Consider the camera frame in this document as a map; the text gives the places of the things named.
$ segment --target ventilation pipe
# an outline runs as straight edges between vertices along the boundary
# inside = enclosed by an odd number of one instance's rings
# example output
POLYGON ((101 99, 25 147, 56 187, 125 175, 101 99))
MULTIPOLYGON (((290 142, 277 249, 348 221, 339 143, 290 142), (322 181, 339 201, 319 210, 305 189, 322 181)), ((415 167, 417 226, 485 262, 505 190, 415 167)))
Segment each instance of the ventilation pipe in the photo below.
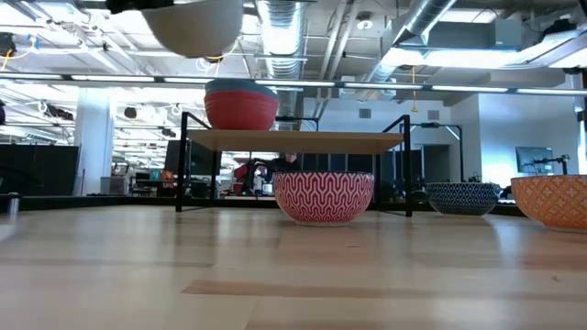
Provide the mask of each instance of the ventilation pipe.
MULTIPOLYGON (((258 1, 263 51, 267 55, 302 56, 304 22, 307 4, 297 1, 258 1)), ((288 59, 267 59, 267 71, 272 79, 298 80, 302 62, 288 59)), ((278 116, 295 116, 297 92, 277 92, 278 116)))
MULTIPOLYGON (((407 14, 398 18, 403 24, 393 31, 392 47, 413 37, 421 37, 427 43, 428 32, 456 2, 457 0, 412 0, 407 14)), ((395 71, 396 67, 385 65, 385 57, 392 55, 387 51, 365 77, 364 82, 384 83, 395 71)))

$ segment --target red patterned bowl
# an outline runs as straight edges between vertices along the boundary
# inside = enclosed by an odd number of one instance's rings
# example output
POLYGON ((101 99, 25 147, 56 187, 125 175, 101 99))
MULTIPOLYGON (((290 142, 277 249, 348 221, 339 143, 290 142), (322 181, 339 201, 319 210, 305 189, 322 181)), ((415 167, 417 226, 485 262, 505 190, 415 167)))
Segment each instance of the red patterned bowl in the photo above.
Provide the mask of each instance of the red patterned bowl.
POLYGON ((273 176, 275 199, 302 226, 345 226, 363 213, 373 196, 372 174, 291 171, 273 176))
POLYGON ((204 97, 205 113, 216 129, 269 130, 279 101, 250 91, 224 91, 204 97))
POLYGON ((515 203, 545 227, 587 230, 587 175, 512 179, 515 203))

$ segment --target wooden tabletop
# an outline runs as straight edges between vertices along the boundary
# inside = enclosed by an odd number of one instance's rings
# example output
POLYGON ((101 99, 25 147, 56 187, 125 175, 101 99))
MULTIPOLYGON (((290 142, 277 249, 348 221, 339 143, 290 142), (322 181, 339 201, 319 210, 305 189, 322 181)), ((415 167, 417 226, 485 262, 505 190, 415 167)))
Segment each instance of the wooden tabletop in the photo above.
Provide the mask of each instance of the wooden tabletop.
POLYGON ((250 130, 192 130, 192 141, 217 151, 275 151, 381 154, 404 137, 397 133, 348 133, 250 130))

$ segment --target orange patterned bowl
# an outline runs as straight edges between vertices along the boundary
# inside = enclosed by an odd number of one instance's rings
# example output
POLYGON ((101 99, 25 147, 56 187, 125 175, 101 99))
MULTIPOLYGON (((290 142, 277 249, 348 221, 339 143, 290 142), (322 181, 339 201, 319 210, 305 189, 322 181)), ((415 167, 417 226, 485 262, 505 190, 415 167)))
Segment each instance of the orange patterned bowl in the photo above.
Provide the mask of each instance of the orange patterned bowl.
POLYGON ((587 175, 512 179, 515 203, 545 227, 587 230, 587 175))

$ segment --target ceiling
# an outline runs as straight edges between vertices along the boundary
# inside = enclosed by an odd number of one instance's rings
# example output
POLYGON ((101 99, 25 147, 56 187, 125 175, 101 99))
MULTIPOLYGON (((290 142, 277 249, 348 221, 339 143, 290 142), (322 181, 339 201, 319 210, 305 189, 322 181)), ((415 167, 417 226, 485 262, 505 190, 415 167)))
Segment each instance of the ceiling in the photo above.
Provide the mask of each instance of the ceiling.
MULTIPOLYGON (((350 38, 343 57, 336 69, 335 79, 342 76, 359 76, 368 73, 380 58, 380 37, 386 19, 393 19, 407 12, 409 0, 358 0, 360 11, 371 12, 372 28, 360 30, 351 22, 350 38)), ((266 73, 265 62, 255 59, 262 54, 260 25, 255 16, 244 16, 241 37, 234 51, 220 65, 209 65, 203 60, 185 59, 162 47, 150 32, 140 12, 127 11, 110 15, 102 1, 53 1, 44 7, 55 22, 48 25, 34 20, 15 9, 24 2, 0 0, 0 32, 14 33, 19 54, 25 53, 31 44, 29 37, 36 36, 38 49, 26 57, 10 60, 7 72, 57 72, 57 73, 107 73, 218 77, 261 77, 266 73), (78 39, 84 40, 79 45, 78 39)), ((318 0, 307 10, 305 34, 304 79, 316 79, 327 48, 329 19, 338 6, 338 0, 318 0)), ((540 16, 542 14, 576 6, 575 0, 459 0, 442 21, 488 23, 495 13, 502 16, 540 16)), ((468 84, 485 80, 491 71, 417 66, 417 83, 468 84)), ((513 76, 521 72, 510 72, 513 76)), ((412 73, 397 70, 393 74, 398 82, 411 82, 412 73)), ((63 122, 47 118, 40 111, 39 101, 58 105, 75 114, 78 88, 73 86, 17 85, 0 86, 0 98, 6 103, 7 121, 13 123, 63 122)), ((205 118, 202 106, 202 90, 162 90, 156 88, 116 88, 119 100, 118 125, 166 125, 177 127, 182 110, 191 111, 205 118), (166 116, 129 120, 124 117, 126 106, 153 105, 166 112, 166 116)), ((398 93, 402 102, 411 92, 398 93)), ((450 93, 421 93, 420 98, 445 100, 450 93)), ((59 138, 59 143, 72 143, 72 128, 43 127, 29 132, 47 134, 59 138)), ((0 133, 0 141, 22 139, 16 134, 0 133)), ((116 137, 127 144, 135 139, 164 140, 158 129, 119 129, 116 137)))

